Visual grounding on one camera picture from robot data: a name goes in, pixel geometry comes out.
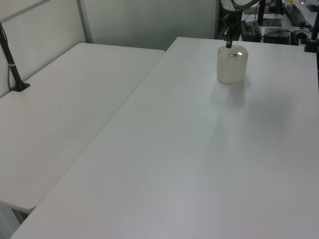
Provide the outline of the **black Franka gripper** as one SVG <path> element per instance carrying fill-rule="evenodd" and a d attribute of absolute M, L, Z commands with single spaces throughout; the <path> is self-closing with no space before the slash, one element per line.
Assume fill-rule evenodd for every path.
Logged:
<path fill-rule="evenodd" d="M 223 21 L 226 27 L 224 36 L 226 39 L 226 48 L 232 47 L 233 40 L 237 41 L 240 36 L 240 24 L 242 19 L 242 10 L 229 11 L 224 10 Z"/>

